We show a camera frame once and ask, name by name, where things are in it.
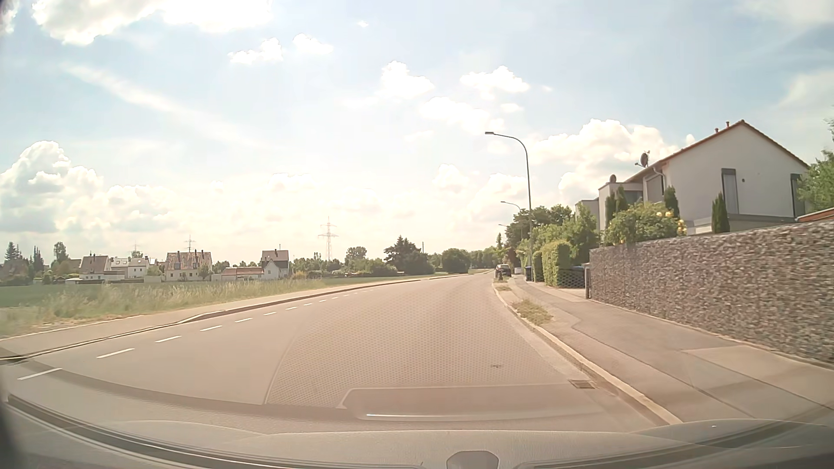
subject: white wall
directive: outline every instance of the white wall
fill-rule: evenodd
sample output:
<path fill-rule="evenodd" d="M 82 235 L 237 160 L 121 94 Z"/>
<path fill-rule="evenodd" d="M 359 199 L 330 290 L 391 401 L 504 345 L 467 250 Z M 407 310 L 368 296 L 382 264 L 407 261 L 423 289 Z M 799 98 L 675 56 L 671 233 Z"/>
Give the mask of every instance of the white wall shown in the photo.
<path fill-rule="evenodd" d="M 668 161 L 666 185 L 675 186 L 682 219 L 712 215 L 712 201 L 721 192 L 722 168 L 736 170 L 739 213 L 793 217 L 791 174 L 803 174 L 806 168 L 739 125 Z"/>

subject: windshield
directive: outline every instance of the windshield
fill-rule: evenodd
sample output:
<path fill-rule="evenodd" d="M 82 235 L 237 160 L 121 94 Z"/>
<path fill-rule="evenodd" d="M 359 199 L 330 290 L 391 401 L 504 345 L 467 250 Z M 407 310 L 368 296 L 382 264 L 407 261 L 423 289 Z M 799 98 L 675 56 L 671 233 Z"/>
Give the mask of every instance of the windshield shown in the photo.
<path fill-rule="evenodd" d="M 831 0 L 0 12 L 0 387 L 35 466 L 834 425 Z"/>

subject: road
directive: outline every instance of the road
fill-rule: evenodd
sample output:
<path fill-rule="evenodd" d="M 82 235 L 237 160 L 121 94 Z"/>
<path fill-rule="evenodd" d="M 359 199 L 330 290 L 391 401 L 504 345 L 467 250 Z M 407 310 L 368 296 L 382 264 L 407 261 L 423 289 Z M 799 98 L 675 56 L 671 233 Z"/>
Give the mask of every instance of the road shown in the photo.
<path fill-rule="evenodd" d="M 270 431 L 652 426 L 606 391 L 574 386 L 588 377 L 503 306 L 490 275 L 294 301 L 35 361 L 3 367 L 4 385 L 84 421 L 223 415 L 252 431 L 265 420 Z"/>

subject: sidewalk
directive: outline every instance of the sidewalk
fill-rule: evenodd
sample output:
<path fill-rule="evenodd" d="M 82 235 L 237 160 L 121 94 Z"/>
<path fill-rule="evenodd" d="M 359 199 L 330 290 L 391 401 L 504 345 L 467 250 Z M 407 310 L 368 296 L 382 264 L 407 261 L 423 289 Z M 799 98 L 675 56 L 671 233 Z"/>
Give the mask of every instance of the sidewalk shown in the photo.
<path fill-rule="evenodd" d="M 834 371 L 575 292 L 508 282 L 541 327 L 683 421 L 764 418 L 834 426 Z"/>

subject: stone wall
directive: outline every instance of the stone wall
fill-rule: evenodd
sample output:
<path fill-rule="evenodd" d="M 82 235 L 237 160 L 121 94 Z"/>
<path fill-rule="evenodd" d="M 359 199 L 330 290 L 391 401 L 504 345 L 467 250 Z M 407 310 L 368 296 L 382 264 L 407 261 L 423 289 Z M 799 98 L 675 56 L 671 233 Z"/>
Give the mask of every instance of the stone wall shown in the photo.
<path fill-rule="evenodd" d="M 590 252 L 591 298 L 834 363 L 834 221 Z"/>

